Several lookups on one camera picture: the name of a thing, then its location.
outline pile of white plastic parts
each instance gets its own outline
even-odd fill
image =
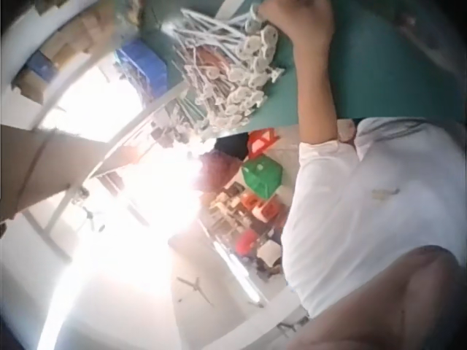
[[[230,20],[189,9],[182,9],[182,14],[183,21],[171,28],[178,55],[173,63],[195,98],[179,100],[172,120],[180,120],[183,113],[189,120],[198,119],[198,127],[214,131],[246,125],[267,99],[264,85],[275,83],[284,72],[271,66],[277,29],[259,16],[256,4]]]

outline white shirt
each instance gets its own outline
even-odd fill
[[[311,317],[419,246],[441,246],[466,264],[462,149],[429,124],[391,138],[411,122],[387,121],[361,122],[356,150],[337,141],[299,147],[282,265]]]

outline green container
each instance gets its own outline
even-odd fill
[[[269,199],[282,184],[282,166],[266,155],[245,162],[242,174],[245,184],[262,199]]]

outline wall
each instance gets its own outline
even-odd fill
[[[23,215],[9,222],[0,248],[2,313],[26,350],[35,349],[53,290],[66,265]],[[121,260],[119,269],[133,266],[124,253],[114,258]],[[151,259],[137,261],[145,262],[153,266]],[[159,345],[179,349],[170,293],[155,297],[132,282],[102,272],[91,278],[60,333],[56,349],[143,350]]]

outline ceiling fan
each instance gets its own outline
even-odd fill
[[[195,282],[190,282],[190,281],[187,281],[186,279],[183,279],[181,277],[177,277],[177,281],[183,283],[183,284],[186,284],[187,286],[190,286],[193,288],[193,292],[198,292],[199,294],[201,294],[201,296],[203,297],[203,299],[205,299],[205,301],[210,304],[210,306],[214,307],[214,304],[211,303],[211,301],[208,299],[208,297],[204,294],[203,290],[201,289],[201,286],[199,284],[199,277],[196,277],[196,280]],[[178,300],[179,303],[181,303],[183,301],[183,298],[180,298]]]

